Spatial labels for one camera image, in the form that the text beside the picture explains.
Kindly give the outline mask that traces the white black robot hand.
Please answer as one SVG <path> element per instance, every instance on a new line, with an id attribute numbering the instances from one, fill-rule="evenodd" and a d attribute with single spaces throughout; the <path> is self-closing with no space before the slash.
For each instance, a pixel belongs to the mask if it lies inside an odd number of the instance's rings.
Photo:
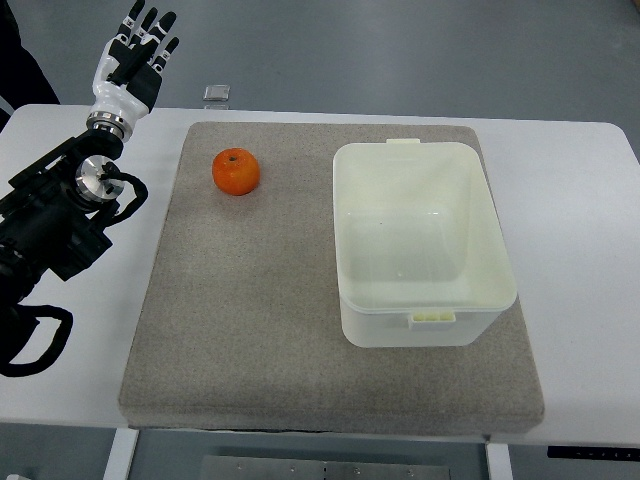
<path id="1" fill-rule="evenodd" d="M 160 16 L 143 1 L 133 4 L 99 60 L 88 129 L 109 130 L 124 142 L 131 138 L 136 123 L 153 110 L 163 72 L 179 44 L 169 36 L 176 19 L 173 11 Z"/>

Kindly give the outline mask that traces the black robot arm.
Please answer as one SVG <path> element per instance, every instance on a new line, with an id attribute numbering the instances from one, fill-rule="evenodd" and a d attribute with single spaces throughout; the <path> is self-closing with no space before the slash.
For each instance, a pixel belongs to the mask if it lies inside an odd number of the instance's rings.
<path id="1" fill-rule="evenodd" d="M 148 189 L 115 164 L 121 133 L 95 127 L 71 137 L 14 176 L 1 200 L 1 373 L 27 377 L 64 350 L 73 315 L 26 305 L 44 273 L 66 281 L 112 245 L 105 230 L 130 218 Z"/>

